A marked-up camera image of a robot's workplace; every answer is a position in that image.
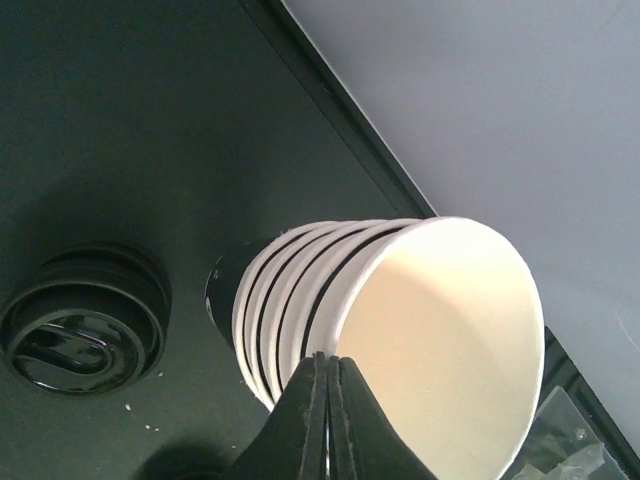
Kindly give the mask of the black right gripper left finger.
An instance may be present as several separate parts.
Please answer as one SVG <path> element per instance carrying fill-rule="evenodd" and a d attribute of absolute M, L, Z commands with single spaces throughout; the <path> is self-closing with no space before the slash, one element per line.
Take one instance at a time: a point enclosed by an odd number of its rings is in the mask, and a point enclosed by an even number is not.
<path fill-rule="evenodd" d="M 224 479 L 326 477 L 327 359 L 302 360 L 266 424 Z"/>

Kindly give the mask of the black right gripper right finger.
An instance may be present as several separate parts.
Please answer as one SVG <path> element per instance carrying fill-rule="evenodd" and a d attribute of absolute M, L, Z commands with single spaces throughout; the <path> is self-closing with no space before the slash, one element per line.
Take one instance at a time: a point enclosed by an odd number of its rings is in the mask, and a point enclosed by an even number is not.
<path fill-rule="evenodd" d="M 433 479 L 401 440 L 354 360 L 328 360 L 331 479 Z"/>

